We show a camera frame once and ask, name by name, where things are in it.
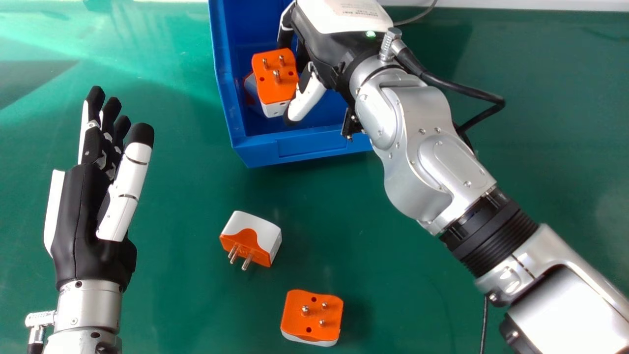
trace blue box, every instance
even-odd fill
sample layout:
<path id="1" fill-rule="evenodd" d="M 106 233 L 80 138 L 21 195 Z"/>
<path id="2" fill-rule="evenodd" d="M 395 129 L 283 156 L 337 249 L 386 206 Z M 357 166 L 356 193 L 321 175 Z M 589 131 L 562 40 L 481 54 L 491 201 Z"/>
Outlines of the blue box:
<path id="1" fill-rule="evenodd" d="M 254 53 L 276 48 L 279 17 L 290 0 L 209 0 L 218 81 L 231 146 L 249 168 L 371 150 L 369 138 L 341 136 L 347 104 L 329 91 L 299 124 L 266 118 L 245 103 L 243 80 Z"/>

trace silver robotic arm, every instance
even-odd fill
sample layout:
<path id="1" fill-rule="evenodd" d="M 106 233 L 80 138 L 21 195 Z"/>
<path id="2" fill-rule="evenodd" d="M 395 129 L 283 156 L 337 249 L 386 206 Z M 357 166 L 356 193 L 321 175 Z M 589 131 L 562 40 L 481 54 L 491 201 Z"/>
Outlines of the silver robotic arm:
<path id="1" fill-rule="evenodd" d="M 512 349 L 629 352 L 627 299 L 498 188 L 384 10 L 371 0 L 313 3 L 297 0 L 282 24 L 308 51 L 318 80 L 347 101 L 343 134 L 362 126 L 391 203 L 439 236 L 492 304 L 510 306 L 500 331 Z M 290 109 L 285 117 L 307 114 Z"/>
<path id="2" fill-rule="evenodd" d="M 95 86 L 83 104 L 78 165 L 54 170 L 44 245 L 55 263 L 57 308 L 26 317 L 29 354 L 122 353 L 122 294 L 137 251 L 127 229 L 140 198 L 154 132 L 118 116 L 122 106 Z M 123 139 L 129 132 L 126 147 Z M 47 327 L 54 331 L 45 342 Z"/>

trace robotic hand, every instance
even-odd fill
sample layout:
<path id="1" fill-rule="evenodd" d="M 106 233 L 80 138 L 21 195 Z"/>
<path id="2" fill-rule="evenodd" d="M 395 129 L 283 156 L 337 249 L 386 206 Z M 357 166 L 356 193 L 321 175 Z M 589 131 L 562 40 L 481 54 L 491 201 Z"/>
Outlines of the robotic hand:
<path id="1" fill-rule="evenodd" d="M 131 126 L 117 98 L 94 86 L 81 118 L 78 165 L 53 170 L 44 245 L 55 263 L 57 309 L 26 317 L 28 353 L 121 353 L 122 293 L 137 250 L 127 237 L 153 149 L 153 128 Z M 123 148 L 123 139 L 129 132 Z M 44 348 L 46 327 L 55 326 Z"/>
<path id="2" fill-rule="evenodd" d="M 284 121 L 298 123 L 326 89 L 338 91 L 348 104 L 342 134 L 369 136 L 392 204 L 440 235 L 493 305 L 510 305 L 500 331 L 515 352 L 629 352 L 627 299 L 532 221 L 470 149 L 465 129 L 502 98 L 428 72 L 376 0 L 296 0 L 279 27 L 278 47 L 295 33 L 298 70 L 307 68 Z M 434 86 L 495 105 L 457 127 Z"/>

